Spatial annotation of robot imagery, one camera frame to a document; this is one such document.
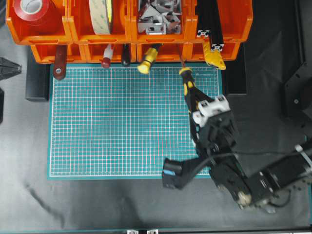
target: cable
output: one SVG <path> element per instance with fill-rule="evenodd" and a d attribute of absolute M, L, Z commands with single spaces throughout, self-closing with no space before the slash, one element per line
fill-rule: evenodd
<path fill-rule="evenodd" d="M 292 153 L 286 153 L 286 152 L 275 152 L 275 151 L 267 151 L 267 152 L 239 152 L 235 151 L 233 154 L 238 154 L 238 155 L 255 155 L 255 156 L 268 156 L 268 155 L 284 155 L 284 156 L 296 156 L 299 155 L 300 153 L 298 152 L 292 152 Z"/>
<path fill-rule="evenodd" d="M 273 207 L 276 207 L 276 208 L 283 208 L 285 207 L 291 200 L 291 194 L 292 194 L 292 191 L 291 190 L 288 190 L 288 197 L 287 197 L 287 200 L 282 203 L 282 204 L 275 204 L 275 203 L 272 203 L 272 202 L 269 202 L 268 204 L 273 206 Z"/>
<path fill-rule="evenodd" d="M 284 153 L 284 152 L 251 152 L 251 153 L 247 153 L 247 152 L 238 152 L 238 151 L 234 151 L 232 153 L 224 153 L 224 154 L 214 154 L 212 155 L 212 158 L 216 158 L 216 157 L 227 157 L 227 156 L 234 156 L 234 155 L 256 155 L 256 156 L 269 156 L 269 155 L 284 155 L 284 156 L 297 156 L 300 153 L 298 152 L 293 152 L 293 153 Z"/>

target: orange parts bin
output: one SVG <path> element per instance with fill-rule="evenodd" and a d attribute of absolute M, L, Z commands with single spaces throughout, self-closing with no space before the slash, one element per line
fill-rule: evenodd
<path fill-rule="evenodd" d="M 131 62 L 141 62 L 152 43 L 163 43 L 157 61 L 178 62 L 176 45 L 179 45 L 185 60 L 204 61 L 204 39 L 197 38 L 197 0 L 181 0 L 182 32 L 178 35 L 138 33 L 138 0 L 113 1 L 111 35 L 95 35 L 89 0 L 52 1 L 57 7 L 62 25 L 55 33 L 39 33 L 16 15 L 14 0 L 7 0 L 6 22 L 12 37 L 16 44 L 32 45 L 38 63 L 53 63 L 58 44 L 68 44 L 68 63 L 100 63 L 108 43 L 115 44 L 112 62 L 120 62 L 122 43 L 132 43 Z M 227 61 L 235 60 L 239 45 L 248 38 L 253 21 L 252 0 L 218 0 L 218 6 L 225 42 L 222 56 Z"/>
<path fill-rule="evenodd" d="M 57 45 L 32 45 L 31 49 L 37 63 L 54 63 Z M 86 63 L 83 45 L 68 45 L 67 63 Z"/>
<path fill-rule="evenodd" d="M 131 40 L 132 43 L 184 43 L 196 36 L 196 25 L 192 21 L 192 0 L 182 0 L 181 34 L 147 35 L 139 33 L 138 0 L 131 0 Z"/>
<path fill-rule="evenodd" d="M 113 32 L 110 35 L 94 33 L 89 0 L 68 0 L 68 20 L 74 43 L 131 43 L 130 0 L 113 1 Z"/>
<path fill-rule="evenodd" d="M 253 0 L 217 0 L 224 42 L 245 42 L 253 22 Z M 192 0 L 193 21 L 197 25 L 195 13 L 197 0 Z M 203 38 L 195 38 L 192 42 L 201 42 Z"/>
<path fill-rule="evenodd" d="M 14 10 L 14 0 L 6 1 L 6 23 L 16 44 L 68 44 L 72 42 L 68 24 L 67 4 L 68 0 L 52 0 L 56 6 L 59 21 L 62 23 L 55 33 L 38 32 L 35 27 L 20 19 Z"/>
<path fill-rule="evenodd" d="M 192 0 L 193 22 L 197 25 L 198 16 L 195 13 L 197 0 Z M 253 22 L 253 0 L 218 0 L 221 27 L 224 39 L 224 48 L 221 52 L 225 61 L 235 60 L 241 42 L 248 38 Z M 204 61 L 202 42 L 203 38 L 192 40 L 189 45 L 187 60 Z"/>
<path fill-rule="evenodd" d="M 87 62 L 101 63 L 103 60 L 103 53 L 108 44 L 87 44 L 83 45 Z M 121 62 L 121 52 L 123 44 L 114 44 L 114 53 L 112 62 Z M 137 61 L 136 45 L 129 46 L 131 62 Z"/>
<path fill-rule="evenodd" d="M 142 62 L 147 50 L 151 47 L 150 44 L 137 44 L 136 57 L 138 62 Z M 184 59 L 187 56 L 186 44 L 163 44 L 158 52 L 156 62 L 179 62 L 178 47 Z"/>

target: brown handle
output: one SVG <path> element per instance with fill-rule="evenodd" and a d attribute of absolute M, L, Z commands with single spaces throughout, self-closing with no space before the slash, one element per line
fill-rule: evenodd
<path fill-rule="evenodd" d="M 66 76 L 67 45 L 57 45 L 55 53 L 53 76 L 62 80 Z"/>

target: tape roll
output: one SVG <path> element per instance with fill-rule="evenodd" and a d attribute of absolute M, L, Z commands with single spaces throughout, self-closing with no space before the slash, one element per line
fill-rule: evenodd
<path fill-rule="evenodd" d="M 61 15 L 52 0 L 14 0 L 15 14 L 42 33 L 56 32 Z"/>
<path fill-rule="evenodd" d="M 96 35 L 112 33 L 113 0 L 89 0 L 93 31 Z"/>

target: cutting mat grid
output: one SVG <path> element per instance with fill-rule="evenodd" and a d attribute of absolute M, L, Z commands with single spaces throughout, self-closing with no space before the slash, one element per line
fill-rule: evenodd
<path fill-rule="evenodd" d="M 68 67 L 53 81 L 48 177 L 160 176 L 166 157 L 196 157 L 179 69 Z M 218 71 L 192 69 L 203 92 L 219 95 Z"/>

